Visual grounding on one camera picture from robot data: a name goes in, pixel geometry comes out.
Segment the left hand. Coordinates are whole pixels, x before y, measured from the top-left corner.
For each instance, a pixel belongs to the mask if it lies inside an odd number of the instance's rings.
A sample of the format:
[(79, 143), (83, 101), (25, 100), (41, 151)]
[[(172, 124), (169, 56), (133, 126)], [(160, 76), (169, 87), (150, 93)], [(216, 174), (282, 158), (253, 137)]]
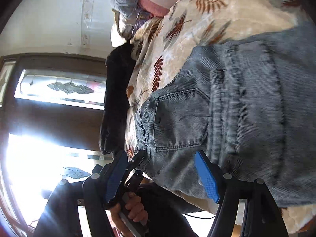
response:
[[(134, 192), (125, 193), (124, 196), (127, 198), (127, 201), (125, 202), (125, 208), (129, 212), (127, 217), (133, 220), (135, 223), (144, 223), (146, 225), (148, 213), (141, 203), (140, 196), (137, 196)], [(111, 219), (123, 236), (132, 237), (134, 236), (133, 233), (129, 230), (129, 228), (119, 216), (121, 210), (122, 209), (119, 203), (112, 207), (110, 209)]]

